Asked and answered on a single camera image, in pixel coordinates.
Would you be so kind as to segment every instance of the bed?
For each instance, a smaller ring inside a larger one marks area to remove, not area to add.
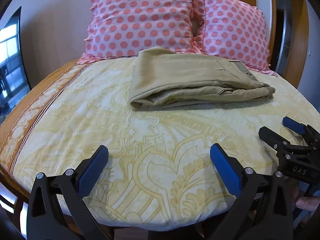
[[[270,5],[264,3],[272,32]],[[209,157],[213,143],[242,166],[271,174],[277,158],[259,139],[260,127],[296,144],[302,140],[282,126],[283,117],[320,129],[319,113],[292,85],[256,71],[250,73],[276,89],[272,101],[134,110],[128,96],[136,60],[71,61],[34,87],[0,127],[7,180],[28,196],[37,173],[62,174],[106,145],[108,164],[84,199],[93,216],[109,226],[166,231],[233,204]]]

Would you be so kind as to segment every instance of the human thumb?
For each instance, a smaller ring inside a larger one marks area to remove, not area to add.
[[[314,212],[316,211],[319,203],[320,197],[301,197],[297,200],[296,207]]]

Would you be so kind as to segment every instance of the pillow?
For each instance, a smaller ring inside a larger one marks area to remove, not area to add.
[[[192,36],[192,0],[91,0],[92,23],[78,64],[138,55],[161,46],[199,51]]]
[[[249,69],[269,69],[267,25],[263,13],[239,0],[194,0],[202,26],[195,37],[203,54],[241,60]]]

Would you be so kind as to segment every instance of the television screen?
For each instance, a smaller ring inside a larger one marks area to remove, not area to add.
[[[0,124],[30,91],[20,51],[21,7],[0,30]]]

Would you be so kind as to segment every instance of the silver screw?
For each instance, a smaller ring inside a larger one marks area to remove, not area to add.
[[[253,173],[253,169],[250,168],[250,167],[245,168],[244,171],[245,171],[246,174],[252,174]]]
[[[38,173],[38,174],[37,174],[37,179],[42,179],[43,175],[44,175],[44,174],[43,174],[42,172]]]
[[[66,170],[66,175],[71,176],[73,174],[73,169]]]
[[[276,171],[276,176],[277,176],[278,178],[281,178],[281,177],[282,177],[282,173],[281,173],[280,171]]]

